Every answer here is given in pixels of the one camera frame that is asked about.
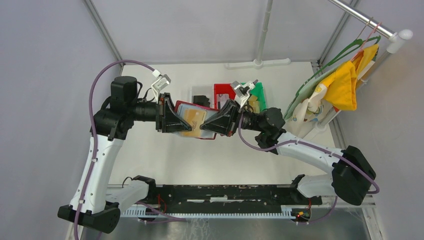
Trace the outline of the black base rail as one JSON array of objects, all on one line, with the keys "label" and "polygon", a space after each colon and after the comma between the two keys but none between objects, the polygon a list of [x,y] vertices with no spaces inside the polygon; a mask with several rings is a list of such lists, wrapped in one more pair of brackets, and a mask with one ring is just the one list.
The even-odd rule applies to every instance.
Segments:
[{"label": "black base rail", "polygon": [[168,214],[266,214],[282,206],[320,205],[319,196],[307,198],[292,185],[158,185],[142,200],[160,204]]}]

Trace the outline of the yellow cloth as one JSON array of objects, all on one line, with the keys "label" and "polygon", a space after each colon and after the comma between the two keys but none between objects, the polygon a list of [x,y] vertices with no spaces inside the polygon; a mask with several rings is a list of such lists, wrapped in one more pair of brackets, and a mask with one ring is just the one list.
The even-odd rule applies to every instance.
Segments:
[{"label": "yellow cloth", "polygon": [[361,49],[350,60],[342,63],[320,84],[326,87],[323,99],[341,111],[357,109],[356,88],[359,74],[373,60],[379,44]]}]

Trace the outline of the clear plastic bin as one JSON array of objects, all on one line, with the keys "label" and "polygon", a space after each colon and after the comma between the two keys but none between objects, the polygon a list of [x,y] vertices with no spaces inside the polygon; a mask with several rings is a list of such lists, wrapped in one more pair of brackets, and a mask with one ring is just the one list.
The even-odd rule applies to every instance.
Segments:
[{"label": "clear plastic bin", "polygon": [[195,85],[190,89],[189,96],[190,102],[193,103],[192,97],[195,95],[205,95],[210,99],[210,108],[214,108],[214,89],[211,84],[208,85]]}]

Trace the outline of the white stand base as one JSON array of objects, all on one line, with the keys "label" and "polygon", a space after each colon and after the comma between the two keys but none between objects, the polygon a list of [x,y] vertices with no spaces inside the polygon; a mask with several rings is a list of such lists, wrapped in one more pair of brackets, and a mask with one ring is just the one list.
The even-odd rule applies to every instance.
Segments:
[{"label": "white stand base", "polygon": [[256,57],[254,60],[249,62],[234,62],[234,63],[225,63],[224,67],[227,70],[238,70],[238,69],[262,69],[264,67],[278,67],[289,65],[292,61],[290,58],[275,59],[275,60],[263,60],[264,47],[266,42],[266,37],[268,33],[268,27],[272,12],[273,0],[268,0],[265,15],[263,19],[263,24],[261,28],[261,34],[259,38],[259,44],[257,48]]}]

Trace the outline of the gold credit card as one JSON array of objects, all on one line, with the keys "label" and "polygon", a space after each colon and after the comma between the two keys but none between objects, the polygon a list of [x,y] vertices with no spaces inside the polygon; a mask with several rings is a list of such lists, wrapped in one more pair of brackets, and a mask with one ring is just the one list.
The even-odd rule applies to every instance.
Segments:
[{"label": "gold credit card", "polygon": [[200,138],[202,130],[200,125],[204,123],[207,111],[203,109],[185,109],[183,112],[183,119],[192,127],[192,131],[182,132],[183,137]]}]

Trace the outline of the metal clothes rail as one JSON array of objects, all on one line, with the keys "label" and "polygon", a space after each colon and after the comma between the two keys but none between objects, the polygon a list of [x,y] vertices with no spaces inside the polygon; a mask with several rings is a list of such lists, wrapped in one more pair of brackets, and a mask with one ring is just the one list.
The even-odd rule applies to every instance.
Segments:
[{"label": "metal clothes rail", "polygon": [[391,30],[389,27],[356,9],[344,0],[329,0],[329,2],[343,10],[345,13],[354,17],[358,21],[364,23],[367,27],[375,30],[382,37],[388,39],[389,44],[386,48],[386,51],[390,54],[397,53],[406,44],[406,42],[411,40],[414,36],[413,31],[410,29],[403,29],[398,32]]}]

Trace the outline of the green plastic bin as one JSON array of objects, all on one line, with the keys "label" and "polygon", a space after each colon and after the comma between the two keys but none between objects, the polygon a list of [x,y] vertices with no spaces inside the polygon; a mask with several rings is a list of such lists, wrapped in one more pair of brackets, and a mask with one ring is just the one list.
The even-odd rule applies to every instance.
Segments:
[{"label": "green plastic bin", "polygon": [[255,85],[255,88],[250,91],[250,96],[255,95],[257,96],[259,102],[260,102],[260,111],[263,111],[267,108],[267,100],[264,92],[264,87],[261,82],[258,82]]}]

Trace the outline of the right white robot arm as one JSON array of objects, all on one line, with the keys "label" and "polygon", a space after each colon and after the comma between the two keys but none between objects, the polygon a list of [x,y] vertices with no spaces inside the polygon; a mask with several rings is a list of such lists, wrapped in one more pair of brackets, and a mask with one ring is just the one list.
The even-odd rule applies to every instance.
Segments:
[{"label": "right white robot arm", "polygon": [[234,100],[227,100],[199,128],[227,137],[238,133],[241,141],[251,149],[291,157],[324,171],[322,175],[302,176],[295,187],[289,189],[289,199],[295,204],[302,204],[311,197],[330,195],[360,206],[366,195],[380,192],[375,181],[376,172],[359,148],[318,145],[286,131],[284,125],[279,108],[254,113],[247,105],[241,107]]}]

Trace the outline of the gold cards in green bin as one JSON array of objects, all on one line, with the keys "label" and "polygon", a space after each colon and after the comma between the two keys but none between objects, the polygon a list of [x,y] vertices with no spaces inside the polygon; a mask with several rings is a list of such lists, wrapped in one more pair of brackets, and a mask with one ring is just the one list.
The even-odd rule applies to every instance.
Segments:
[{"label": "gold cards in green bin", "polygon": [[257,96],[251,95],[250,98],[248,99],[248,104],[251,107],[252,112],[257,114],[261,112],[260,101],[258,100]]}]

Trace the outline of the black object in clear bin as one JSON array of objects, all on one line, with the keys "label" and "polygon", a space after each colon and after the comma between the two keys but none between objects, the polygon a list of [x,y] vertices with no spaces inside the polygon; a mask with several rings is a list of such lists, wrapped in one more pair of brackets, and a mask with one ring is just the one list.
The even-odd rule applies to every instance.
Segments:
[{"label": "black object in clear bin", "polygon": [[211,106],[210,99],[206,95],[194,95],[192,97],[192,103],[206,108]]}]

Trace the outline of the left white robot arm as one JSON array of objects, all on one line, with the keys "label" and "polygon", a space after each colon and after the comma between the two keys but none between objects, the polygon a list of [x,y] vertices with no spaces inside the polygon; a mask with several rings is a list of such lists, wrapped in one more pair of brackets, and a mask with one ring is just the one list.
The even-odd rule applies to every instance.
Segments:
[{"label": "left white robot arm", "polygon": [[110,85],[110,96],[92,115],[90,147],[82,178],[69,204],[58,210],[58,217],[101,233],[109,234],[121,214],[138,201],[153,203],[157,186],[153,178],[136,176],[129,185],[107,195],[117,155],[136,121],[153,122],[160,133],[188,132],[192,128],[175,112],[171,96],[163,89],[170,84],[159,75],[151,85],[153,101],[139,98],[142,85],[132,76],[119,76]]}]

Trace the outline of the patterned white cloth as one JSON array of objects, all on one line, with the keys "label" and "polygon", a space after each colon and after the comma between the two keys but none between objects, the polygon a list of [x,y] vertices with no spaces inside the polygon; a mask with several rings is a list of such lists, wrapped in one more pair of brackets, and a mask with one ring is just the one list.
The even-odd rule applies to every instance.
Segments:
[{"label": "patterned white cloth", "polygon": [[337,67],[333,67],[322,75],[313,77],[299,89],[284,117],[287,131],[299,135],[308,122],[322,121],[333,108],[333,105],[324,99],[328,87],[322,81],[336,69]]}]

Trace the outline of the green clothes hanger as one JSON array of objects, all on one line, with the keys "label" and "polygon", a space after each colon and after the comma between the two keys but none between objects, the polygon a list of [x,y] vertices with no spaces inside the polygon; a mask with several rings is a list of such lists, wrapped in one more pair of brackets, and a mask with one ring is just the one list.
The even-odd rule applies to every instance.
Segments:
[{"label": "green clothes hanger", "polygon": [[297,106],[297,101],[301,100],[301,94],[307,93],[311,87],[313,86],[312,81],[316,79],[316,76],[320,73],[323,72],[323,70],[333,64],[335,64],[336,62],[338,62],[339,60],[341,60],[342,58],[346,57],[347,55],[351,54],[352,52],[354,52],[355,50],[358,50],[360,48],[360,46],[363,43],[367,43],[369,41],[373,41],[375,40],[374,44],[378,44],[379,41],[381,40],[381,36],[374,36],[369,38],[368,40],[363,40],[363,39],[355,39],[354,41],[352,41],[350,44],[348,44],[343,50],[341,50],[332,60],[330,60],[326,65],[322,66],[321,68],[318,69],[317,72],[315,72],[310,78],[308,78],[302,85],[301,87],[297,90],[294,99],[291,101],[290,105],[287,107],[287,110],[284,114],[284,118],[288,119],[290,117],[290,115],[293,113],[295,107]]}]

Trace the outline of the red plastic bin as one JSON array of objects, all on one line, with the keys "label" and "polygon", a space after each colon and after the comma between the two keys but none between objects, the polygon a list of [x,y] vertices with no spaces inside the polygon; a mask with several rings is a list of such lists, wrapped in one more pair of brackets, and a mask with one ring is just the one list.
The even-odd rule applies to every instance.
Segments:
[{"label": "red plastic bin", "polygon": [[235,91],[230,83],[215,83],[213,85],[214,108],[220,109],[227,100],[234,100]]}]

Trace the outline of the red leather card holder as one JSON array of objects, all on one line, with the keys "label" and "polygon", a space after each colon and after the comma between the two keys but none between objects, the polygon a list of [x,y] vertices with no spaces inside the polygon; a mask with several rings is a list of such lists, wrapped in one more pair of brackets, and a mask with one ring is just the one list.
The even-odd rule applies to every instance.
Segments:
[{"label": "red leather card holder", "polygon": [[177,132],[177,135],[201,140],[214,140],[216,138],[216,133],[202,130],[200,129],[200,125],[214,114],[218,113],[218,109],[178,100],[175,104],[175,111],[177,115],[182,117],[192,128],[191,131]]}]

